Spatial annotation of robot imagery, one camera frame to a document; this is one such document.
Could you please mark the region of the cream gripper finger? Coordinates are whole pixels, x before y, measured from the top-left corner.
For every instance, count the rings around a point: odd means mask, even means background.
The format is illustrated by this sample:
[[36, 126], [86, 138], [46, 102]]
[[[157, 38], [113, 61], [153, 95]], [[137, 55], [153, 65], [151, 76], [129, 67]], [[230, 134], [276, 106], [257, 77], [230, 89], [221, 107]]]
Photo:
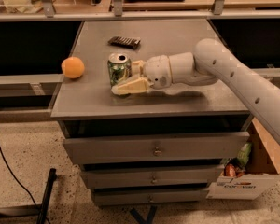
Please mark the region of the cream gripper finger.
[[132, 75], [140, 75], [144, 74], [144, 66], [146, 62], [143, 60], [133, 61], [131, 63]]
[[147, 77], [134, 75], [114, 85], [111, 91], [115, 95], [144, 93], [147, 92], [152, 85], [153, 83], [149, 81]]

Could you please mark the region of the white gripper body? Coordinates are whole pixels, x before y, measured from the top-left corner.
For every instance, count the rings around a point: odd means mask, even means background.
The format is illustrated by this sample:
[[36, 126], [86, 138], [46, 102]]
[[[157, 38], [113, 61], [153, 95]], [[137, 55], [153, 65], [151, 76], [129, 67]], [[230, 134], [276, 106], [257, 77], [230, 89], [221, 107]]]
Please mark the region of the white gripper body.
[[153, 89], [159, 90], [170, 87], [172, 74], [169, 57], [161, 55], [148, 59], [144, 67], [144, 74]]

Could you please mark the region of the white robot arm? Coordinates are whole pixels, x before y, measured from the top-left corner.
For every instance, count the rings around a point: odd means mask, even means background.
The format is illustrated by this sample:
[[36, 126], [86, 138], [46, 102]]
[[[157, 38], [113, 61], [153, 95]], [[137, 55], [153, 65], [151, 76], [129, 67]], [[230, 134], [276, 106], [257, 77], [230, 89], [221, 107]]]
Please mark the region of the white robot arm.
[[280, 89], [241, 63], [222, 43], [206, 38], [192, 52], [132, 63], [132, 75], [112, 87], [116, 95], [144, 93], [173, 84], [225, 83], [280, 146]]

